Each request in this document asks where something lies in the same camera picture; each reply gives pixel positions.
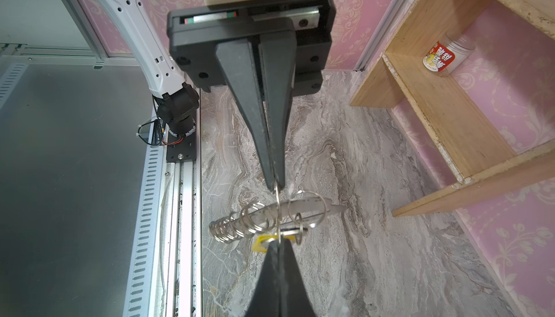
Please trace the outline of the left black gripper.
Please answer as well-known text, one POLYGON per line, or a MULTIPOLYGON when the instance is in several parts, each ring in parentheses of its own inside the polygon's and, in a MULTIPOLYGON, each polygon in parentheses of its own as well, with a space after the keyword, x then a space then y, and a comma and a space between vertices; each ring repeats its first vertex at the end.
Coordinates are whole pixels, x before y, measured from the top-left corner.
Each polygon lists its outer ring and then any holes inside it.
POLYGON ((205 92, 228 85, 270 191, 286 185, 292 98, 320 91, 335 15, 333 0, 236 1, 168 15, 171 57, 205 92), (253 45, 260 42, 267 122, 249 40, 253 45))

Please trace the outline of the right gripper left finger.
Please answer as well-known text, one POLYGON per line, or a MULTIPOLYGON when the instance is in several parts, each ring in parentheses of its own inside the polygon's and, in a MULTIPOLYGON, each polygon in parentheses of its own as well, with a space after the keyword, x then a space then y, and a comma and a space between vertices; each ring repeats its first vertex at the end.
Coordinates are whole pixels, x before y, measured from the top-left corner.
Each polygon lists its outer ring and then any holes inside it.
POLYGON ((272 242, 267 249, 246 317, 280 315, 279 249, 277 242, 272 242))

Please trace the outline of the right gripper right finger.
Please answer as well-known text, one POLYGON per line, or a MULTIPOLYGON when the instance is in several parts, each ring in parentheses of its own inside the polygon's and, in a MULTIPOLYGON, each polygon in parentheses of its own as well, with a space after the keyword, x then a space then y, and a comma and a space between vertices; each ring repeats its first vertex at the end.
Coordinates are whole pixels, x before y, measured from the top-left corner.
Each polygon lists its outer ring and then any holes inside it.
POLYGON ((279 243, 278 286, 279 316, 316 316, 290 240, 282 240, 279 243))

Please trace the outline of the yellow key tag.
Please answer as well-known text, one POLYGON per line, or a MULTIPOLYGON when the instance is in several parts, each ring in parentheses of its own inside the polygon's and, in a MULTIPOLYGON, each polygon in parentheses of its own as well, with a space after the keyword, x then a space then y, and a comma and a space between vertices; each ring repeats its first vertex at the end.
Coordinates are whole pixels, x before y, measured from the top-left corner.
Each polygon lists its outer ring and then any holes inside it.
POLYGON ((269 245, 277 241, 277 235, 263 235, 259 236, 257 240, 253 243, 251 251, 255 253, 267 253, 269 245))

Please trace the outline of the silver metal key holder plate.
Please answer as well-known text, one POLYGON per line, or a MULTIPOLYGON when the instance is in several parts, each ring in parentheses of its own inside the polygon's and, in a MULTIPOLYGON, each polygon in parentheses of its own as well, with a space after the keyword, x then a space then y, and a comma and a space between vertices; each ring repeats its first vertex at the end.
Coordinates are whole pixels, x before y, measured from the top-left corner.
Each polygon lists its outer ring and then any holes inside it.
POLYGON ((301 244, 311 230, 345 210, 346 206, 334 204, 316 192, 300 190, 290 199, 273 204, 253 201, 240 211, 211 222, 209 231, 220 243, 277 235, 301 244))

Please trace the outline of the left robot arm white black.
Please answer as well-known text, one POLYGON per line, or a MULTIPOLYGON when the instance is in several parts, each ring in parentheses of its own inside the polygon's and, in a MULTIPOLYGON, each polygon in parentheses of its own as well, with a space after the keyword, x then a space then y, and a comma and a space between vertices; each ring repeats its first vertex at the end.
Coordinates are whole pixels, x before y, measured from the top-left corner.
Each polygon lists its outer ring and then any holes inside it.
POLYGON ((333 0, 205 0, 168 14, 168 46, 142 0, 97 2, 137 59, 157 114, 173 133, 191 135, 198 92, 225 85, 251 132, 267 187, 286 186, 292 101, 322 87, 333 0))

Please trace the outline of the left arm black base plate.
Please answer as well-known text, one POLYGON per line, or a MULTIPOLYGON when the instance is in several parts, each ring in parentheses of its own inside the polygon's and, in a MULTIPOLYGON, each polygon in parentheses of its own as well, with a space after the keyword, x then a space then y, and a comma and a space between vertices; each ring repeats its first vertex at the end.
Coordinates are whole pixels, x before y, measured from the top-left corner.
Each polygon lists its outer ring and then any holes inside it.
POLYGON ((194 162, 197 159, 197 131, 192 129, 189 136, 174 138, 166 147, 166 162, 194 162))

